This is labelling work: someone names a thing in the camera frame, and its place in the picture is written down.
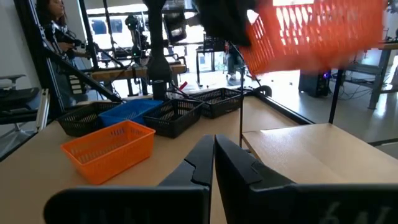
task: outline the orange basket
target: orange basket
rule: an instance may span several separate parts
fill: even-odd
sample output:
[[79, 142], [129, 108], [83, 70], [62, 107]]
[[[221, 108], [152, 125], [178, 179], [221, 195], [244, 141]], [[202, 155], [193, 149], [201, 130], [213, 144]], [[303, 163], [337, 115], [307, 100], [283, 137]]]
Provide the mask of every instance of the orange basket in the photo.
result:
[[259, 16], [246, 31], [252, 46], [240, 50], [253, 75], [338, 68], [381, 40], [384, 6], [382, 0], [260, 4]]
[[147, 159], [154, 147], [153, 129], [123, 121], [61, 145], [91, 184], [101, 184]]

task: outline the computer tower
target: computer tower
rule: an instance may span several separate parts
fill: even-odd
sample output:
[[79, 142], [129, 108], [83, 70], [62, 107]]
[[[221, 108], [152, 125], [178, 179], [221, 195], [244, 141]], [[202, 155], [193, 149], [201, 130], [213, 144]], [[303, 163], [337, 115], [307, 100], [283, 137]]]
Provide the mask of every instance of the computer tower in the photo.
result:
[[325, 73], [300, 71], [298, 90], [308, 93], [313, 97], [327, 96], [329, 94], [330, 70]]

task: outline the desk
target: desk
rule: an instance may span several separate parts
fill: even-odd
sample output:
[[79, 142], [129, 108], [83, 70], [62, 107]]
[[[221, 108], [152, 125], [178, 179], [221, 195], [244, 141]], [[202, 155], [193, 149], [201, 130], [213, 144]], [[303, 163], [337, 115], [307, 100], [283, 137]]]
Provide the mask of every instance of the desk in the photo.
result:
[[380, 94], [384, 93], [396, 93], [398, 89], [382, 90], [382, 86], [386, 77], [386, 71], [388, 66], [388, 61], [391, 56], [391, 50], [398, 49], [398, 43], [393, 44], [382, 44], [379, 46], [379, 50], [382, 50], [380, 61], [378, 66], [374, 65], [364, 65], [364, 64], [351, 64], [348, 65], [346, 70], [361, 72], [366, 74], [375, 75], [374, 82], [372, 85], [367, 83], [355, 83], [357, 85], [363, 85], [368, 88], [372, 88], [372, 95], [369, 102], [369, 109], [376, 109], [376, 105], [379, 101]]
[[[243, 131], [295, 125], [257, 98], [244, 99]], [[204, 134], [224, 134], [239, 142], [239, 110], [216, 119], [202, 117], [176, 139], [156, 136], [150, 158], [105, 185], [157, 185], [182, 162]], [[0, 163], [0, 223], [43, 224], [43, 207], [53, 194], [88, 185], [59, 148], [71, 139], [57, 122], [53, 122]], [[226, 223], [215, 173], [211, 223]]]
[[[172, 69], [172, 80], [174, 81], [175, 85], [178, 86], [177, 75], [187, 72], [187, 66], [171, 65], [170, 68]], [[131, 79], [134, 78], [132, 69], [135, 70], [137, 78], [147, 77], [147, 67], [129, 68], [126, 71], [123, 70], [98, 71], [98, 72], [93, 72], [91, 74], [91, 77], [95, 79], [97, 82], [109, 82], [109, 81], [126, 79], [129, 88], [129, 96], [132, 96]]]
[[243, 139], [296, 183], [398, 183], [398, 160], [331, 124], [246, 132]]

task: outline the blue basket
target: blue basket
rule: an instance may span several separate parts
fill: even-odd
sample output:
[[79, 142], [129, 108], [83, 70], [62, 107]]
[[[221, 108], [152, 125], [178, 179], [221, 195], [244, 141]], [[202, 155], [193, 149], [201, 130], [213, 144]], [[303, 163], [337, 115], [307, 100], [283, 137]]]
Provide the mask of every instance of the blue basket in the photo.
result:
[[145, 125], [142, 115], [162, 103], [161, 100], [132, 100], [99, 114], [99, 117], [106, 127], [127, 119]]

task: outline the black basket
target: black basket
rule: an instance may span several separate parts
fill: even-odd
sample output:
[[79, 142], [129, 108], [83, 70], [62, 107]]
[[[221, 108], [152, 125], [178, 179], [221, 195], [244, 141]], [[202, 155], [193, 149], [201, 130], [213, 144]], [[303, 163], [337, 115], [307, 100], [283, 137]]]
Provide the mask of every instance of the black basket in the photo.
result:
[[170, 100], [148, 111], [144, 121], [156, 134], [176, 138], [199, 120], [202, 104], [196, 100]]
[[98, 115], [119, 105], [120, 103], [92, 103], [62, 116], [58, 122], [67, 135], [81, 137], [104, 128]]
[[201, 114], [208, 118], [217, 118], [237, 110], [241, 106], [241, 93], [227, 88], [200, 93], [192, 98], [205, 102]]
[[225, 40], [219, 37], [211, 37], [203, 34], [203, 50], [212, 50], [214, 52], [225, 51]]

